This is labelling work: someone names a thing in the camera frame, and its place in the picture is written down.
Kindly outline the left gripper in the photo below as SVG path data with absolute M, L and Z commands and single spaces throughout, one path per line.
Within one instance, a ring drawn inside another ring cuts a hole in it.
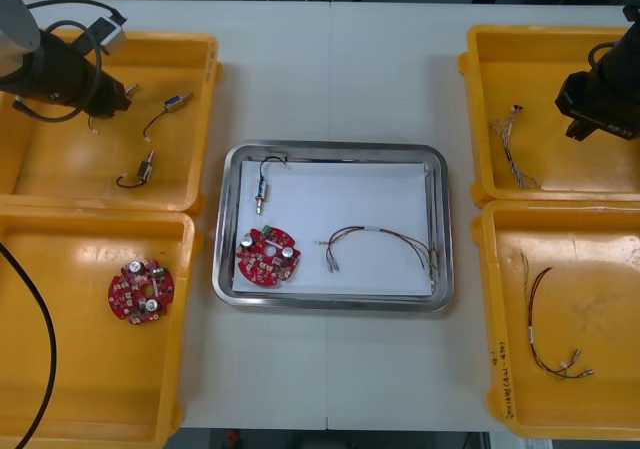
M 96 118 L 111 118 L 117 111 L 126 112 L 129 109 L 131 99 L 126 96 L 126 84 L 121 84 L 121 92 L 125 95 L 120 97 L 120 81 L 102 71 L 97 88 L 91 91 L 95 67 L 92 64 L 84 65 L 80 74 L 81 82 L 67 100 L 68 107 L 81 107 L 88 115 Z

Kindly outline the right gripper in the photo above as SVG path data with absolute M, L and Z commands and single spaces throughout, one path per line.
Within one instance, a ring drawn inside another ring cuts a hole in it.
M 621 139 L 639 138 L 639 101 L 618 94 L 591 72 L 570 74 L 555 100 L 569 117 L 566 136 L 584 141 L 596 130 Z

